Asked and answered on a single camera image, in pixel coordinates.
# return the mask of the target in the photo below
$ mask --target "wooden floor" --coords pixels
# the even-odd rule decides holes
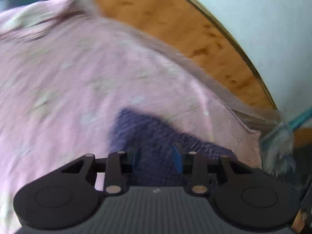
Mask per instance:
[[[107,17],[175,47],[248,105],[272,108],[247,64],[224,35],[186,0],[95,0]]]

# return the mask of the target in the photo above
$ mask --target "white wall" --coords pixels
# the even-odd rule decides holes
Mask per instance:
[[[312,106],[312,0],[197,1],[239,43],[288,119]]]

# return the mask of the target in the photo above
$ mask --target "pink bed sheet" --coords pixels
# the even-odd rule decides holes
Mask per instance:
[[[110,129],[124,107],[160,116],[261,166],[259,133],[213,91],[126,30],[69,15],[73,2],[40,3],[54,17],[31,28],[2,28],[0,233],[20,227],[12,200],[23,185],[85,153],[107,156]],[[0,25],[25,10],[0,14]]]

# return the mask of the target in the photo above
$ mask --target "dark blue towel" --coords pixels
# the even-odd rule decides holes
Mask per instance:
[[[137,186],[185,186],[189,180],[177,173],[172,160],[172,145],[180,143],[186,151],[196,151],[210,159],[221,155],[236,158],[234,153],[194,136],[179,133],[160,119],[131,109],[120,112],[111,134],[112,152],[128,151],[133,141],[139,142],[142,155],[130,184]]]

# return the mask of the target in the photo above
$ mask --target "gray ribbed panel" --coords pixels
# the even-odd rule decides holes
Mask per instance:
[[[107,198],[83,224],[58,231],[24,227],[17,234],[239,234],[251,233],[220,219],[204,198],[187,195],[182,187],[131,187],[128,193]],[[284,228],[276,234],[291,234]]]

